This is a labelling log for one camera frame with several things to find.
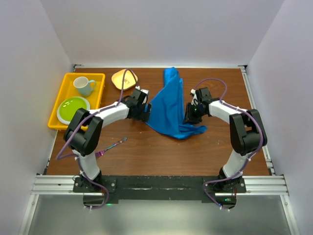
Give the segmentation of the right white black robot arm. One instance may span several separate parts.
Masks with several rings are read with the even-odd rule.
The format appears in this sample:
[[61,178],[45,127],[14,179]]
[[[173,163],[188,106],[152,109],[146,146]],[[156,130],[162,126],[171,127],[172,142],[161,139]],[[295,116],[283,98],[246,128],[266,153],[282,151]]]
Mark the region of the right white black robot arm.
[[220,98],[213,98],[208,88],[192,89],[191,96],[192,101],[186,105],[184,124],[199,124],[205,115],[229,124],[232,152],[217,179],[204,186],[230,192],[240,183],[243,170],[252,156],[267,144],[260,114],[256,109],[241,109]]

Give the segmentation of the light blue ceramic mug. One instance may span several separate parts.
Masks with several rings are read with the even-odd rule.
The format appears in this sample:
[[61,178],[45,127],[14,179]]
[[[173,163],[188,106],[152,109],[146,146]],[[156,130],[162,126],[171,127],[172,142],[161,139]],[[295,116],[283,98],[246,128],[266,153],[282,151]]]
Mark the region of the light blue ceramic mug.
[[96,81],[88,80],[86,77],[80,76],[73,81],[73,85],[80,95],[88,97],[95,89]]

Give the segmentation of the blue cloth napkin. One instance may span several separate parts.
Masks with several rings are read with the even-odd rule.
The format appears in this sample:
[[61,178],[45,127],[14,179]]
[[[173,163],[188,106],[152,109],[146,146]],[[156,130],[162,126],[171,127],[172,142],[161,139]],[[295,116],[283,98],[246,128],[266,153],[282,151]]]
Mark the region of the blue cloth napkin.
[[207,130],[203,125],[183,124],[185,114],[183,79],[174,67],[164,70],[163,88],[149,104],[151,105],[150,117],[146,124],[160,134],[185,140]]

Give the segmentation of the iridescent metal fork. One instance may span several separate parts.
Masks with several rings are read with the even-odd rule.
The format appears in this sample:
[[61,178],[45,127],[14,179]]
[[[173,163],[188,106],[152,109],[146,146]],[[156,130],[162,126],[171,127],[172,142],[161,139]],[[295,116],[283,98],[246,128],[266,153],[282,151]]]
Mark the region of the iridescent metal fork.
[[110,149],[112,149],[112,148],[114,148],[114,147],[116,147],[116,146],[118,146],[118,145],[120,145],[120,144],[122,144],[122,143],[124,143],[124,142],[126,142],[126,141],[127,141],[127,138],[124,137],[124,138],[122,138],[121,140],[119,140],[119,141],[117,141],[116,143],[114,143],[113,145],[107,147],[106,149],[101,150],[101,151],[99,151],[99,152],[96,152],[96,153],[95,153],[96,158],[100,158],[100,157],[103,156],[104,153],[107,152],[108,150],[110,150]]

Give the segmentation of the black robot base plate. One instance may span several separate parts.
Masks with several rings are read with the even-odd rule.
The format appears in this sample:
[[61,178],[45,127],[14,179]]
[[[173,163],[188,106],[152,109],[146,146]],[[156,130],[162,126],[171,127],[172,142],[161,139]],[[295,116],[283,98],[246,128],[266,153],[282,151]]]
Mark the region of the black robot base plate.
[[235,199],[218,196],[218,193],[246,193],[243,178],[236,183],[218,186],[209,184],[206,191],[202,185],[207,181],[217,180],[216,176],[102,176],[101,184],[109,191],[109,202],[116,204],[119,200],[193,200],[211,203],[206,195],[215,198],[219,203],[236,204]]

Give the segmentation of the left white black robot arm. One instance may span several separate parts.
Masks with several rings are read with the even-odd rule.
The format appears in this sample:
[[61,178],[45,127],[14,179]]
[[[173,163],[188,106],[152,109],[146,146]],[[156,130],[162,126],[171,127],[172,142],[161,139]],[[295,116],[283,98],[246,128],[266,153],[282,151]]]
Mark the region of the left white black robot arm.
[[90,192],[104,191],[95,153],[102,128],[124,119],[147,122],[152,106],[148,103],[148,96],[148,90],[137,86],[131,95],[109,106],[95,110],[80,108],[76,111],[64,134],[64,140],[72,150],[80,168],[81,180]]

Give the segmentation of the yellow square bowl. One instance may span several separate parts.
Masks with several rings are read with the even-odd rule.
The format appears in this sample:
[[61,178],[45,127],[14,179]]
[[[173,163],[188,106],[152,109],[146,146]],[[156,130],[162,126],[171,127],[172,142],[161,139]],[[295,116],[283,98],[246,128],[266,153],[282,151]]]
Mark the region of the yellow square bowl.
[[114,73],[111,77],[114,86],[119,90],[128,90],[136,86],[138,82],[137,75],[132,70],[123,69]]

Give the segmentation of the green plate white rim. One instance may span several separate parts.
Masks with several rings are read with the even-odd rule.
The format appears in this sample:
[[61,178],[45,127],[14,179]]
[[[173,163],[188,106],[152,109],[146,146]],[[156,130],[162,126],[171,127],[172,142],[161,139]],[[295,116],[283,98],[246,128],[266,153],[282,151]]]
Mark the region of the green plate white rim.
[[57,118],[61,123],[69,125],[76,111],[80,108],[85,110],[90,109],[90,104],[85,98],[80,96],[68,98],[59,105],[57,109]]

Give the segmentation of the yellow plastic tray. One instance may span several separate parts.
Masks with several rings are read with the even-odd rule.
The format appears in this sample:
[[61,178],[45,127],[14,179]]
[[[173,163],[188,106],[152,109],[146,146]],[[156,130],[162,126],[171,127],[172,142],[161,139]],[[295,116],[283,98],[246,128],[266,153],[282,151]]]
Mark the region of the yellow plastic tray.
[[[74,80],[85,77],[89,81],[91,94],[83,97],[74,86]],[[103,73],[67,73],[65,74],[57,95],[48,127],[55,130],[66,130],[75,112],[79,108],[98,109],[105,86]]]

